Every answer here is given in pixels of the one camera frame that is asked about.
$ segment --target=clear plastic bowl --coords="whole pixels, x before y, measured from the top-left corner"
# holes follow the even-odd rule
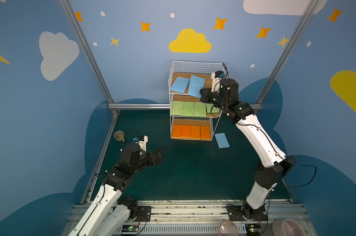
[[[279,219],[272,223],[274,236],[304,236],[301,226],[291,219]]]
[[[237,225],[230,220],[224,220],[217,228],[218,236],[238,236]]]

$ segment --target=sponge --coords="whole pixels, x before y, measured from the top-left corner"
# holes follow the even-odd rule
[[[211,109],[212,109],[212,113],[219,113],[220,112],[220,110],[217,107],[214,107],[210,103],[206,103],[205,105],[207,106],[207,113],[211,113]]]
[[[182,132],[182,125],[173,125],[173,131],[171,132],[171,137],[180,139],[180,137],[182,136],[181,132]]]
[[[194,111],[195,111],[195,103],[193,101],[183,102],[182,116],[194,116],[195,115]]]
[[[206,117],[207,113],[205,112],[205,103],[200,101],[195,102],[195,112],[194,116],[196,117]]]
[[[205,79],[191,75],[189,95],[201,98],[200,90],[204,87]]]
[[[211,130],[209,126],[200,126],[200,139],[211,140]]]
[[[200,139],[200,126],[191,125],[191,139]]]
[[[219,146],[219,148],[228,148],[228,147],[230,147],[229,143],[228,143],[228,140],[227,140],[227,138],[225,136],[225,133],[215,134],[214,136],[216,138],[216,142],[217,142],[217,145]]]
[[[173,101],[171,103],[170,115],[181,116],[182,112],[183,112],[183,102],[182,101]]]
[[[182,138],[190,139],[191,138],[191,125],[182,125]]]
[[[187,86],[190,83],[189,78],[177,77],[174,83],[171,85],[170,90],[175,92],[184,93]]]

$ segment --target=orange sponge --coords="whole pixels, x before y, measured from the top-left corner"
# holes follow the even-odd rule
[[[200,139],[200,126],[191,125],[191,139]]]
[[[190,139],[191,138],[191,125],[182,125],[182,138]]]
[[[173,131],[171,132],[171,137],[180,139],[181,131],[182,131],[182,125],[173,125]]]
[[[211,130],[209,126],[200,126],[201,139],[211,140]]]

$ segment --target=small cup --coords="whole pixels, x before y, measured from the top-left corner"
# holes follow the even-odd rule
[[[116,132],[114,133],[114,138],[115,138],[117,141],[122,141],[122,142],[124,142],[124,141],[125,141],[125,139],[124,139],[124,132],[121,131],[121,130],[116,131]]]

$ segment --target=white wire basket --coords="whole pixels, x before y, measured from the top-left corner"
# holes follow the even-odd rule
[[[173,61],[171,63],[171,69],[170,69],[170,75],[169,75],[170,107],[171,107],[172,101],[174,100],[174,96],[187,95],[187,94],[171,92],[170,87],[171,87],[171,84],[173,83],[173,74],[174,73],[210,75],[213,72],[218,71],[218,70],[222,70],[222,71],[225,70],[222,63]],[[213,119],[216,119],[216,117],[183,117],[183,116],[170,115],[170,137],[172,138],[171,135],[173,132],[174,123],[179,123],[179,124],[187,123],[187,124],[191,124],[191,125],[205,124],[205,126],[207,126],[207,125],[210,126],[211,140],[205,140],[205,139],[190,139],[190,140],[212,141],[214,131],[216,130],[216,127],[217,127],[217,124],[219,121],[219,119],[218,119],[215,128],[213,128]]]

